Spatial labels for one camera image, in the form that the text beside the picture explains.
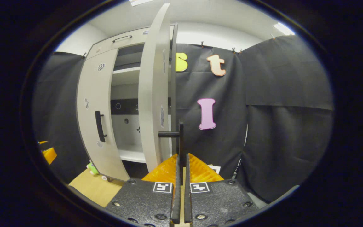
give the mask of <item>cabinet door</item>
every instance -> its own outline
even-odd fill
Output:
[[[169,139],[158,137],[159,131],[168,131],[169,5],[164,4],[153,20],[141,58],[138,112],[142,148],[149,171],[170,156]]]
[[[99,173],[126,181],[129,177],[111,123],[110,91],[117,53],[118,49],[110,50],[84,62],[77,89],[77,118],[85,149]],[[96,117],[96,111],[103,116]]]

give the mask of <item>cabinet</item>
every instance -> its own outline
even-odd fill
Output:
[[[176,33],[168,7],[149,28],[94,44],[82,67],[78,125],[92,163],[107,177],[129,179],[122,160],[146,163],[151,171],[171,155],[169,139],[158,137],[170,129],[170,41]]]

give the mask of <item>black fabric backdrop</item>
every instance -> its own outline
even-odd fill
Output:
[[[76,89],[82,56],[54,53],[39,74],[33,102],[33,128],[39,141],[48,141],[57,153],[52,171],[70,183],[85,170],[89,158],[76,119]]]
[[[328,77],[297,36],[280,36],[242,53],[178,44],[188,67],[176,73],[176,115],[185,124],[186,152],[221,166],[246,191],[270,202],[301,184],[327,147],[333,122]],[[225,59],[215,76],[208,56]],[[201,131],[197,100],[215,99],[216,128]],[[246,145],[245,135],[248,127]]]

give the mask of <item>orange letter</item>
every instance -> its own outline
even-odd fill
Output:
[[[211,71],[216,76],[223,76],[226,74],[226,70],[221,69],[221,63],[225,63],[225,60],[220,59],[219,55],[213,55],[207,57],[207,61],[211,63]]]

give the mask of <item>door handle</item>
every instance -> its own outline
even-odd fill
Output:
[[[132,36],[123,36],[123,37],[120,37],[120,38],[117,38],[117,39],[113,40],[113,43],[114,43],[116,40],[119,40],[119,39],[122,39],[122,38],[125,38],[125,37],[132,38]]]
[[[95,111],[95,118],[96,118],[96,126],[98,128],[98,134],[99,134],[99,139],[102,142],[105,142],[105,137],[107,137],[107,135],[103,134],[103,128],[102,128],[102,119],[101,117],[103,117],[104,115],[101,114],[100,111]]]

